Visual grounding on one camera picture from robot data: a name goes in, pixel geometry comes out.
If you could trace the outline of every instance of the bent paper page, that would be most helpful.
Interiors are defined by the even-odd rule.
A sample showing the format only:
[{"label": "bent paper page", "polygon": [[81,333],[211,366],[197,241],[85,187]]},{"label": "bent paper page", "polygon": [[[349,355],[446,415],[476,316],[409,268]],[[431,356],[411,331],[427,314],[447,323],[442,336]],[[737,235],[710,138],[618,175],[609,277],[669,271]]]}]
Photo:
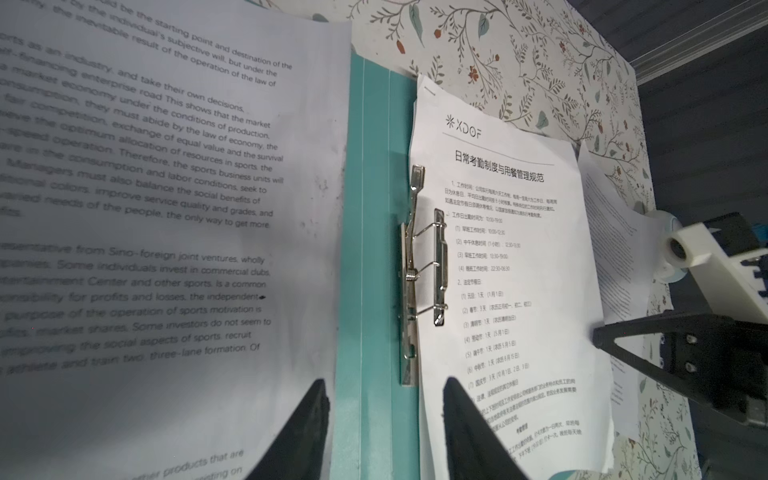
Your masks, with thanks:
[{"label": "bent paper page", "polygon": [[316,379],[334,403],[349,26],[3,11],[3,476],[244,478]]},{"label": "bent paper page", "polygon": [[[627,206],[594,161],[586,143],[581,144],[578,167],[605,322],[646,316],[650,285],[660,254],[661,222]],[[642,336],[621,338],[617,343],[634,355],[643,354]],[[611,368],[616,431],[639,441],[640,374],[613,357]]]},{"label": "bent paper page", "polygon": [[[454,376],[529,478],[612,463],[611,367],[571,145],[516,130],[419,79],[411,164],[426,167],[421,230],[445,211],[449,309],[419,317],[435,478],[448,478],[442,389]],[[416,240],[417,266],[433,256]],[[431,305],[432,269],[416,283]]]}]

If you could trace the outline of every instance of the metal binder clip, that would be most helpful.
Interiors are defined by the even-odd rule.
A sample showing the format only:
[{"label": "metal binder clip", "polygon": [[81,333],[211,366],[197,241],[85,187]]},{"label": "metal binder clip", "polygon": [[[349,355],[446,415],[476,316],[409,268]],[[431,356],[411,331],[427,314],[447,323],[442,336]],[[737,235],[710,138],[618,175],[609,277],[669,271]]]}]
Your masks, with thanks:
[{"label": "metal binder clip", "polygon": [[[425,168],[414,165],[411,168],[411,211],[408,223],[400,224],[400,285],[402,288],[402,313],[400,315],[400,380],[404,386],[419,384],[419,359],[416,352],[419,345],[419,334],[416,329],[416,318],[429,310],[434,311],[435,326],[445,322],[445,291],[448,289],[448,244],[445,242],[445,215],[442,210],[435,208],[435,221],[414,234],[416,219],[416,201],[419,192],[424,187]],[[413,239],[435,228],[435,259],[420,270],[413,263]],[[416,310],[415,282],[421,272],[429,266],[435,267],[434,303],[423,310]]]}]

